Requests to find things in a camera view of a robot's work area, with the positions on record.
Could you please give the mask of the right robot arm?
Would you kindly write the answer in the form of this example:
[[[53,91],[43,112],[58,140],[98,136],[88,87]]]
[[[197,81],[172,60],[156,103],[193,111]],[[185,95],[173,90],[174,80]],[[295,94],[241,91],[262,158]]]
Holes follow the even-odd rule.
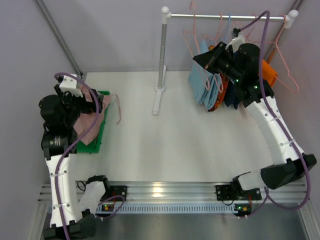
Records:
[[[303,178],[316,165],[316,157],[306,154],[292,137],[272,88],[259,74],[261,60],[257,45],[243,43],[233,51],[220,42],[193,60],[209,73],[222,74],[233,83],[236,97],[255,120],[270,151],[273,162],[270,166],[232,180],[239,192],[263,187],[278,189]]]

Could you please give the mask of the pink trousers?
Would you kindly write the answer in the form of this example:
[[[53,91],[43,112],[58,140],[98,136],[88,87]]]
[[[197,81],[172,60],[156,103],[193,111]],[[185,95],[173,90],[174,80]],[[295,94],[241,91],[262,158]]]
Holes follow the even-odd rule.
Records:
[[[80,140],[82,144],[85,146],[88,146],[89,144],[93,143],[94,140],[98,137],[101,125],[104,121],[105,113],[107,111],[108,106],[112,102],[112,98],[116,98],[117,106],[118,106],[118,114],[119,114],[119,120],[117,121],[117,125],[121,121],[121,108],[120,108],[120,99],[117,94],[110,94],[110,95],[104,95],[103,97],[103,109],[102,112],[98,114],[98,118],[96,121],[96,113],[91,114],[84,114],[81,113],[80,117],[76,121],[75,125],[73,126],[74,130],[76,131],[78,137],[82,135],[83,133],[87,132],[90,128],[91,124],[94,123],[93,127],[90,129],[90,131]]]

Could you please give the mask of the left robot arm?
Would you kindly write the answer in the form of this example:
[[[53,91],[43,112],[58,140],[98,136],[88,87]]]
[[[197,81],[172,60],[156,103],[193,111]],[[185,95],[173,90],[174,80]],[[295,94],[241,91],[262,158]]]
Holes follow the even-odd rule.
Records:
[[[105,175],[94,175],[86,181],[84,193],[78,199],[74,176],[78,134],[74,125],[82,113],[100,113],[102,108],[96,108],[83,95],[63,92],[57,85],[54,89],[55,94],[39,102],[44,119],[41,148],[52,197],[50,224],[43,236],[46,240],[84,240],[97,232],[96,210],[110,194],[110,183]]]

